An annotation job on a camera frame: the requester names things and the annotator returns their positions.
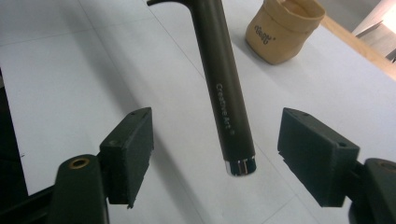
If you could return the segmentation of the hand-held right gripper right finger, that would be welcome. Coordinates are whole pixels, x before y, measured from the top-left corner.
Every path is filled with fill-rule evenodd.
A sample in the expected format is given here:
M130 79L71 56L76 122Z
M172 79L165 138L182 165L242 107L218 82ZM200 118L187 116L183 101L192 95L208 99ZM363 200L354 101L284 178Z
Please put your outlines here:
M277 150L319 205L343 205L347 173L360 152L357 145L310 114L285 107Z

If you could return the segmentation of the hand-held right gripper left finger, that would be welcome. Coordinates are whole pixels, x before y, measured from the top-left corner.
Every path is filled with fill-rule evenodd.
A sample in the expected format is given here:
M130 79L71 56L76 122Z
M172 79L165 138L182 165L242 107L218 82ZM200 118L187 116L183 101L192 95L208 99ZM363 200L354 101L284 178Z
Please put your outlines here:
M111 204L134 206L153 149L150 107L129 113L101 143L99 161Z

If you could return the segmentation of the black pen with silver end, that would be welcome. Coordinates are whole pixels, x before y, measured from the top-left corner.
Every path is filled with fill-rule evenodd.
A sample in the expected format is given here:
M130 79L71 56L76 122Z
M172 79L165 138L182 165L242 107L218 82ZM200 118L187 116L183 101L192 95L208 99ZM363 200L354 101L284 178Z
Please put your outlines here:
M168 2L191 14L227 173L251 175L257 169L255 148L222 1L148 0L150 6Z

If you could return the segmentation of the tan paper storage bag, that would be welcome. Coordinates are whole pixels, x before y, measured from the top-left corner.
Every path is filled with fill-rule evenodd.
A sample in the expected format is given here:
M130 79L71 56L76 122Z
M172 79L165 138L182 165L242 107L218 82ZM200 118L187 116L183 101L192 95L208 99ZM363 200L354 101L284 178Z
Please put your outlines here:
M264 0L245 38L269 64L283 63L300 52L325 15L317 0Z

